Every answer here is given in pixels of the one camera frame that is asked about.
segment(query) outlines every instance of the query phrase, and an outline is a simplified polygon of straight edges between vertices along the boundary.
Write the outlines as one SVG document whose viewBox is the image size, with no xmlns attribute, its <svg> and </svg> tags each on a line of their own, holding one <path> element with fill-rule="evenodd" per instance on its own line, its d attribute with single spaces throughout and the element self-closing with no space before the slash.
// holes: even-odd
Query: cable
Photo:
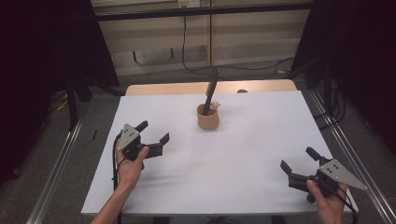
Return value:
<svg viewBox="0 0 396 224">
<path fill-rule="evenodd" d="M 273 64 L 273 65 L 266 66 L 266 67 L 261 67 L 261 68 L 245 68 L 245 67 L 230 66 L 230 65 L 216 65 L 216 66 L 206 66 L 206 67 L 191 69 L 191 68 L 187 67 L 186 62 L 185 62 L 185 46 L 186 46 L 186 31 L 187 31 L 187 21 L 186 21 L 186 18 L 187 18 L 187 17 L 183 17 L 183 19 L 184 19 L 184 32 L 183 32 L 183 46 L 182 46 L 182 50 L 181 50 L 181 62 L 182 62 L 182 64 L 183 64 L 183 67 L 184 67 L 187 71 L 189 71 L 189 72 L 191 72 L 191 73 L 194 73 L 194 74 L 197 74 L 197 75 L 211 76 L 211 74 L 208 74 L 208 73 L 200 73 L 199 71 L 202 71 L 202 70 L 205 70 L 205 69 L 210 69 L 210 68 L 212 68 L 212 67 L 216 67 L 216 68 L 232 68 L 232 69 L 240 69 L 240 70 L 247 70 L 247 71 L 260 71 L 260 70 L 265 70 L 265 69 L 269 69 L 269 68 L 273 68 L 273 67 L 274 67 L 274 68 L 275 68 L 275 69 L 274 69 L 274 72 L 273 72 L 270 76 L 264 77 L 264 78 L 263 78 L 263 79 L 267 79 L 267 78 L 269 78 L 269 77 L 272 77 L 272 76 L 275 74 L 276 69 L 277 69 L 277 67 L 278 67 L 280 64 L 282 64 L 283 62 L 286 62 L 286 61 L 288 61 L 288 60 L 293 60 L 293 59 L 294 59 L 293 57 L 289 57 L 289 58 L 283 59 L 283 60 L 281 60 L 281 61 L 279 61 L 279 62 L 277 62 L 277 63 L 275 63 L 275 64 Z M 226 77 L 219 77 L 219 78 L 220 78 L 220 79 L 224 79 L 224 80 L 229 80 L 229 81 L 231 81 L 230 79 L 228 79 L 228 78 L 226 78 Z"/>
<path fill-rule="evenodd" d="M 117 141 L 120 139 L 122 134 L 122 131 L 117 134 L 116 139 L 114 140 L 113 143 L 113 150 L 112 150 L 112 158 L 113 158 L 113 187 L 114 190 L 116 190 L 117 186 L 119 185 L 119 169 L 116 166 L 116 145 L 117 145 Z M 117 216 L 117 223 L 121 224 L 121 213 L 119 213 L 119 215 Z"/>
<path fill-rule="evenodd" d="M 330 188 L 330 186 L 328 186 L 324 181 L 322 181 L 321 179 L 319 179 L 318 181 L 320 181 L 320 184 L 324 185 L 332 193 L 332 195 L 334 195 L 338 200 L 340 200 L 346 207 L 348 207 L 352 211 L 352 224 L 357 224 L 359 222 L 359 213 L 353 207 L 352 202 L 347 196 L 347 193 L 342 189 L 346 197 L 349 199 L 349 203 L 344 200 L 337 192 L 332 190 L 332 188 Z"/>
<path fill-rule="evenodd" d="M 338 118 L 339 114 L 341 113 L 341 108 L 339 108 L 339 113 L 337 113 L 337 115 L 334 117 L 334 122 L 330 122 L 329 124 L 327 124 L 327 125 L 325 125 L 325 126 L 319 128 L 321 131 L 324 130 L 324 129 L 326 129 L 326 128 L 328 128 L 328 127 L 330 127 L 330 126 L 333 126 L 333 125 L 335 125 L 335 124 L 338 124 L 338 123 L 341 122 L 341 120 L 344 118 L 344 116 L 345 116 L 345 114 L 346 114 L 346 111 L 347 111 L 347 103 L 346 103 L 346 100 L 345 100 L 345 95 L 344 95 L 343 93 L 341 93 L 341 97 L 342 97 L 342 99 L 343 99 L 343 112 L 342 112 L 342 114 L 341 114 L 341 117 Z"/>
</svg>

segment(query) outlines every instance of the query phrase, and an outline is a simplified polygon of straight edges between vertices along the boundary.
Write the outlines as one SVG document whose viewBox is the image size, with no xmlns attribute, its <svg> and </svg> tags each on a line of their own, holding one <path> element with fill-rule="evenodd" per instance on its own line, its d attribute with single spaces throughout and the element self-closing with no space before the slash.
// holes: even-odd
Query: wall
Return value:
<svg viewBox="0 0 396 224">
<path fill-rule="evenodd" d="M 125 4 L 100 7 L 92 0 L 96 13 L 145 11 L 177 8 L 177 1 L 157 1 L 146 4 Z M 286 3 L 283 0 L 201 0 L 201 7 L 240 6 Z M 309 10 L 257 12 L 187 18 L 186 50 L 203 47 L 206 64 L 257 62 L 293 56 L 297 50 Z M 184 20 L 180 17 L 133 21 L 101 21 L 100 26 L 112 56 L 131 51 L 180 49 L 183 43 Z M 234 46 L 261 46 L 253 56 L 241 57 Z M 121 72 L 115 63 L 118 75 Z"/>
</svg>

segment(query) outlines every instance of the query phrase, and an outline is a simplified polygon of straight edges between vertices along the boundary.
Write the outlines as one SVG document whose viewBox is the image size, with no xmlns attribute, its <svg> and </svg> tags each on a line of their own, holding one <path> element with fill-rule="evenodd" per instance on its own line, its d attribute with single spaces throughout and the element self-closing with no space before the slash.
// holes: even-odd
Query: floor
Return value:
<svg viewBox="0 0 396 224">
<path fill-rule="evenodd" d="M 252 51 L 252 46 L 244 46 L 241 49 L 235 46 L 226 46 L 217 52 L 227 52 L 223 57 L 223 61 L 219 63 L 238 63 L 239 66 L 257 67 L 269 66 L 275 64 L 274 62 L 263 63 L 261 60 L 258 63 L 249 63 L 244 60 L 238 60 L 233 57 L 235 52 L 245 53 L 246 58 Z M 205 49 L 194 49 L 197 53 L 186 57 L 186 64 L 188 67 L 206 65 L 204 52 Z M 292 54 L 278 54 L 271 58 L 271 50 L 265 52 L 260 56 L 260 51 L 254 54 L 253 58 L 279 60 L 288 58 Z M 168 50 L 161 52 L 137 52 L 137 60 L 140 66 L 136 66 L 132 52 L 120 53 L 113 55 L 113 61 L 119 73 L 121 88 L 125 88 L 131 84 L 144 83 L 163 83 L 175 81 L 194 81 L 199 79 L 199 76 L 190 74 L 183 70 L 181 63 L 181 49 L 174 49 L 174 62 L 169 59 L 168 63 L 164 63 L 160 58 L 170 57 Z M 284 72 L 288 72 L 291 61 L 280 64 L 275 70 L 279 77 L 282 77 Z M 233 69 L 224 68 L 221 73 L 233 79 L 260 79 L 273 73 L 272 69 L 258 71 L 235 71 Z M 295 80 L 299 90 L 304 89 L 304 78 Z M 83 123 L 81 130 L 79 130 L 78 138 L 70 136 L 71 133 L 67 131 L 69 125 L 67 107 L 57 111 L 52 110 L 47 119 L 46 128 L 39 135 L 34 148 L 30 155 L 26 158 L 21 166 L 21 177 L 15 180 L 9 180 L 0 188 L 0 223 L 33 223 L 31 220 L 38 220 L 36 223 L 86 223 L 91 220 L 90 217 L 82 216 L 80 211 L 80 204 L 84 200 L 84 192 L 89 188 L 91 179 L 88 176 L 81 174 L 84 172 L 95 171 L 95 161 L 100 157 L 100 147 L 106 140 L 106 132 L 95 132 L 95 130 L 105 130 L 107 126 L 111 125 L 112 113 L 114 108 L 117 108 L 118 100 L 109 96 L 105 92 L 92 88 L 94 93 L 94 100 L 88 104 L 89 110 L 95 110 L 87 113 L 92 114 L 89 119 Z M 50 109 L 56 108 L 60 101 L 52 102 Z M 78 100 L 78 108 L 84 108 L 87 103 Z M 383 143 L 381 136 L 377 135 L 375 131 L 370 130 L 365 125 L 364 118 L 359 113 L 353 103 L 347 101 L 346 116 L 341 122 L 340 127 L 347 135 L 349 143 L 358 153 L 360 160 L 364 163 L 365 169 L 370 173 L 371 178 L 377 183 L 380 193 L 382 193 L 389 203 L 390 207 L 396 207 L 396 177 L 393 174 L 396 170 L 396 156 L 387 149 Z M 80 110 L 79 114 L 84 114 L 84 110 Z M 323 124 L 323 120 L 319 121 L 318 125 Z M 332 129 L 323 131 L 323 136 L 329 143 L 329 148 L 334 148 L 334 155 L 343 155 L 341 150 L 338 150 L 339 144 L 331 139 Z M 65 142 L 67 137 L 75 137 L 76 143 Z M 70 157 L 62 160 L 63 149 L 65 145 L 70 145 Z M 48 185 L 49 177 L 51 177 L 56 167 L 56 164 L 64 162 L 64 172 L 59 174 L 59 183 L 54 187 L 53 191 L 43 191 Z M 361 223 L 383 223 L 380 215 L 376 212 L 376 208 L 370 203 L 370 198 L 361 192 L 353 192 L 358 198 L 361 198 L 359 203 L 361 214 Z M 49 198 L 49 202 L 37 206 L 40 198 Z M 32 217 L 32 212 L 42 216 Z M 302 223 L 298 222 L 293 216 L 286 216 L 288 223 Z M 315 223 L 309 220 L 309 217 L 300 219 L 305 223 Z M 131 217 L 126 220 L 128 223 L 152 223 L 152 218 Z"/>
</svg>

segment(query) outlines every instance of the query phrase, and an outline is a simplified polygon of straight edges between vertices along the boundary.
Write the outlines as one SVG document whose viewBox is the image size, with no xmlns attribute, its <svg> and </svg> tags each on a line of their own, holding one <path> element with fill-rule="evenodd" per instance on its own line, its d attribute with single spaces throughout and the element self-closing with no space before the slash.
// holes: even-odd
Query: aluminum rail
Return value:
<svg viewBox="0 0 396 224">
<path fill-rule="evenodd" d="M 321 113 L 325 112 L 325 108 L 323 106 L 323 99 L 321 98 L 320 94 L 317 91 L 311 91 L 311 96 L 314 99 L 319 111 Z M 326 122 L 328 124 L 334 123 L 335 120 L 329 116 L 325 116 Z M 379 186 L 375 183 L 373 178 L 367 172 L 366 168 L 364 167 L 361 159 L 359 159 L 358 154 L 355 152 L 355 149 L 350 145 L 347 137 L 344 135 L 341 128 L 338 124 L 332 125 L 330 127 L 332 130 L 332 134 L 334 138 L 338 142 L 340 148 L 344 151 L 347 160 L 352 165 L 353 170 L 356 173 L 358 179 L 368 188 L 368 195 L 372 200 L 374 206 L 376 207 L 379 215 L 383 218 L 384 222 L 387 224 L 396 223 L 396 216 L 392 207 L 390 206 L 386 196 L 381 191 Z"/>
<path fill-rule="evenodd" d="M 82 121 L 88 114 L 88 108 L 90 103 L 86 103 L 83 108 L 81 109 L 81 116 L 75 125 L 74 129 L 69 132 L 64 142 L 64 146 L 62 147 L 61 153 L 58 157 L 58 160 L 55 162 L 55 165 L 52 168 L 52 171 L 49 175 L 47 183 L 43 190 L 41 191 L 40 196 L 38 197 L 35 207 L 31 212 L 30 216 L 28 217 L 26 224 L 40 224 L 42 223 L 44 216 L 47 213 L 47 209 L 50 205 L 50 201 L 52 196 L 55 193 L 56 186 L 61 178 L 62 171 L 67 163 L 67 159 L 70 155 L 70 152 L 73 149 L 73 145 L 76 142 L 78 137 L 79 130 L 82 125 Z"/>
<path fill-rule="evenodd" d="M 124 21 L 151 18 L 166 17 L 184 17 L 184 16 L 202 16 L 202 15 L 219 15 L 249 12 L 268 12 L 268 11 L 291 11 L 310 9 L 314 3 L 298 2 L 283 4 L 261 4 L 247 6 L 230 6 L 230 7 L 188 7 L 188 8 L 171 8 L 162 10 L 148 10 L 136 12 L 110 12 L 96 13 L 93 16 L 73 15 L 67 17 L 56 17 L 52 21 L 70 20 L 96 20 L 96 21 Z"/>
</svg>

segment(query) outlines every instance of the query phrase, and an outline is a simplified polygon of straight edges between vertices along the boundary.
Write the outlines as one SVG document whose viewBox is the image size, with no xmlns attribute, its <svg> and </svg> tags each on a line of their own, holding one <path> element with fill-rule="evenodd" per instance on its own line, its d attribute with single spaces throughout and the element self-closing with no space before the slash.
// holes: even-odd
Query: table surface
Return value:
<svg viewBox="0 0 396 224">
<path fill-rule="evenodd" d="M 143 120 L 148 120 L 149 126 L 142 133 L 142 142 L 158 142 L 166 132 L 171 140 L 163 156 L 145 160 L 146 169 L 122 213 L 213 216 L 314 212 L 315 205 L 306 201 L 306 193 L 288 187 L 288 178 L 279 166 L 285 160 L 296 173 L 312 175 L 318 165 L 305 153 L 306 147 L 331 157 L 292 81 L 220 82 L 213 97 L 221 103 L 220 126 L 211 132 L 198 127 L 194 114 L 196 106 L 205 101 L 206 88 L 207 83 L 130 87 L 127 95 L 133 96 L 121 98 L 81 213 L 98 213 L 111 195 L 108 155 L 114 138 L 124 123 L 135 126 Z M 250 93 L 234 93 L 241 89 Z"/>
<path fill-rule="evenodd" d="M 130 86 L 126 96 L 133 95 L 168 95 L 168 94 L 199 94 L 205 93 L 207 82 L 148 84 Z M 291 80 L 250 80 L 250 81 L 221 81 L 216 86 L 215 93 L 233 93 L 239 90 L 248 92 L 263 91 L 297 91 Z"/>
</svg>

